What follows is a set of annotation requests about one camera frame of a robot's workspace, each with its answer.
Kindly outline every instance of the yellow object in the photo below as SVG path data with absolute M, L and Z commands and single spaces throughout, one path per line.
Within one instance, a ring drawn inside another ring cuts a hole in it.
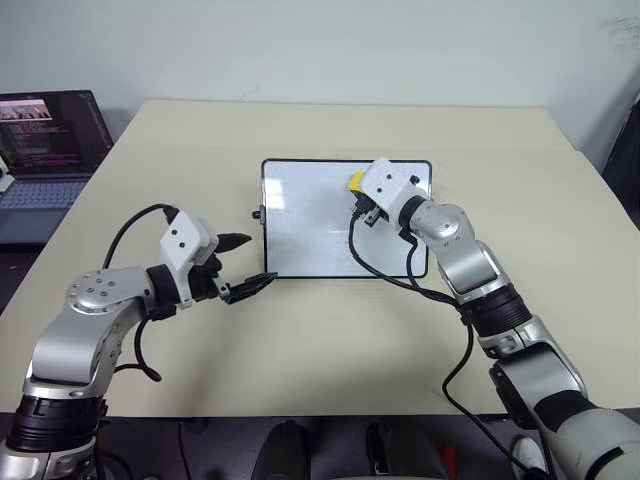
M 351 180 L 349 180 L 349 183 L 347 184 L 347 187 L 349 187 L 349 190 L 351 190 L 352 192 L 364 193 L 362 191 L 362 187 L 360 186 L 360 182 L 362 181 L 362 177 L 364 177 L 364 172 L 363 171 L 359 170 L 356 173 L 354 173 L 351 176 Z

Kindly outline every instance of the floor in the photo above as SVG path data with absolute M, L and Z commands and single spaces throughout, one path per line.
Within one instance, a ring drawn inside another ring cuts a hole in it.
M 37 258 L 32 253 L 0 254 L 0 312 Z M 640 423 L 640 409 L 625 410 Z M 304 417 L 295 420 L 307 428 L 312 449 L 311 477 L 329 480 L 369 474 L 365 448 L 367 427 L 378 417 Z M 509 479 L 508 463 L 469 420 L 461 415 L 412 418 L 428 432 L 434 444 L 457 451 L 460 478 Z M 504 445 L 525 432 L 503 416 L 483 418 Z M 117 470 L 124 461 L 133 478 L 185 479 L 180 457 L 179 428 L 193 479 L 240 480 L 251 476 L 254 462 L 269 430 L 283 418 L 109 418 L 100 431 L 105 463 Z M 0 413 L 0 439 L 8 432 L 9 413 Z

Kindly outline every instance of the laptop keyboard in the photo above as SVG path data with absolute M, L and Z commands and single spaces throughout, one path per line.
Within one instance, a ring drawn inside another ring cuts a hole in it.
M 0 197 L 0 209 L 69 208 L 86 182 L 14 183 Z

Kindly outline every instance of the table surface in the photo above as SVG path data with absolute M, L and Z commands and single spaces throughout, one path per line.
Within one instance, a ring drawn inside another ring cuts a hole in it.
M 0 318 L 0 410 L 67 286 L 97 268 L 135 211 L 169 202 L 254 241 L 221 256 L 235 283 L 262 270 L 265 158 L 428 159 L 436 200 L 461 205 L 583 374 L 591 398 L 640 405 L 639 235 L 595 169 L 542 109 L 151 101 L 138 113 Z M 159 263 L 161 215 L 127 234 L 113 267 Z M 422 283 L 444 290 L 431 259 Z M 130 334 L 121 362 L 132 358 Z M 447 306 L 378 280 L 277 280 L 228 306 L 201 302 L 145 331 L 164 377 L 119 373 L 112 415 L 449 413 L 440 384 L 462 355 Z M 453 394 L 503 408 L 475 349 Z

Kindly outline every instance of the white wall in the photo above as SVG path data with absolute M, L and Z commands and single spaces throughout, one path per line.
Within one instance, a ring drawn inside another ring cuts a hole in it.
M 0 3 L 0 91 L 90 88 L 115 136 L 146 98 L 546 106 L 601 167 L 640 89 L 638 0 Z

